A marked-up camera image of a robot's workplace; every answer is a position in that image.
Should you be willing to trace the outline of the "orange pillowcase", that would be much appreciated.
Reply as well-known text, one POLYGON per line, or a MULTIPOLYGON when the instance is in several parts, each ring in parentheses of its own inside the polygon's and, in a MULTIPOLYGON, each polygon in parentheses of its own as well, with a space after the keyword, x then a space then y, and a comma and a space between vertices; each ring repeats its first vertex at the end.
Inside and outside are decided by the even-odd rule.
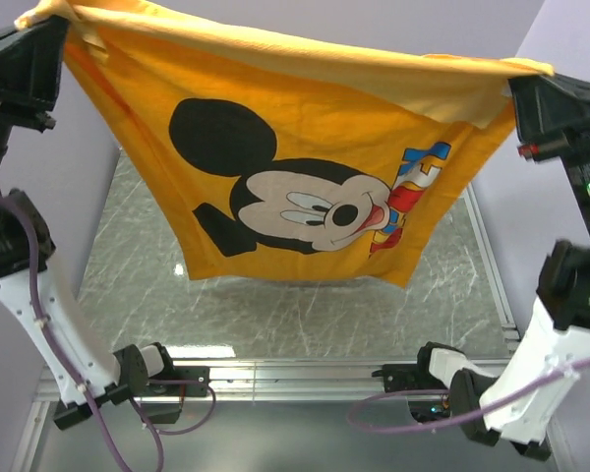
POLYGON ((149 1, 42 1, 64 60, 163 211, 193 279, 402 286, 512 133, 508 83, 553 66, 412 55, 149 1))

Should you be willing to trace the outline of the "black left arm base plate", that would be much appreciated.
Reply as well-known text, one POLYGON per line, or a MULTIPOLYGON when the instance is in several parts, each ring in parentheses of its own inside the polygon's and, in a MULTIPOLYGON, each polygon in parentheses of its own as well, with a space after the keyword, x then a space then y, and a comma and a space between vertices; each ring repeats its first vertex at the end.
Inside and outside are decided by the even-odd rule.
POLYGON ((162 380, 163 383, 173 385, 185 397, 203 398, 209 396, 207 387, 210 383, 210 367, 182 366, 177 367, 173 374, 162 380))

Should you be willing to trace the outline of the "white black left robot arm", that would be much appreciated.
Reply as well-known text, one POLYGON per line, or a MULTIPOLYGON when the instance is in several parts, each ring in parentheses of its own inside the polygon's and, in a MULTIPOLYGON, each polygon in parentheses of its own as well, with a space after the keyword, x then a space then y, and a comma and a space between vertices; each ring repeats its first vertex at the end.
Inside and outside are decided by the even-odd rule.
MULTIPOLYGON (((0 166, 14 128, 54 127, 68 32, 52 16, 17 29, 0 29, 0 166)), ((64 277, 50 230, 27 194, 0 191, 0 303, 29 335, 58 386, 53 421, 74 427, 107 402, 172 392, 178 371, 165 347, 129 345, 110 352, 93 334, 64 277)))

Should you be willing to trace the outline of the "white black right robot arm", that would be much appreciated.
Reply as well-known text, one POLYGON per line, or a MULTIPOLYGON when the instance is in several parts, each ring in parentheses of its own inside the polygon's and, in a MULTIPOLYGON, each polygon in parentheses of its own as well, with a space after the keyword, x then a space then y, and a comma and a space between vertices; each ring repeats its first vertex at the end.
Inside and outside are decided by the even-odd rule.
MULTIPOLYGON (((590 236, 590 82, 554 74, 512 79, 518 151, 527 160, 560 160, 590 236)), ((522 456, 546 461, 547 427, 590 366, 590 248, 558 240, 540 272, 524 336, 497 376, 465 354, 429 342, 417 355, 413 379, 427 393, 448 389, 453 418, 475 443, 505 440, 522 456)))

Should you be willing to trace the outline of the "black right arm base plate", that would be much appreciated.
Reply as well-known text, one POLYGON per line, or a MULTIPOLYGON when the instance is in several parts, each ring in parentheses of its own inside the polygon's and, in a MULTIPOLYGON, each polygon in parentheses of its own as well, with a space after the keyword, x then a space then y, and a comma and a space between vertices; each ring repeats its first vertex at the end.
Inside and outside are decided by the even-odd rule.
POLYGON ((384 364, 371 377, 383 382, 385 393, 398 391, 446 390, 444 384, 416 364, 384 364))

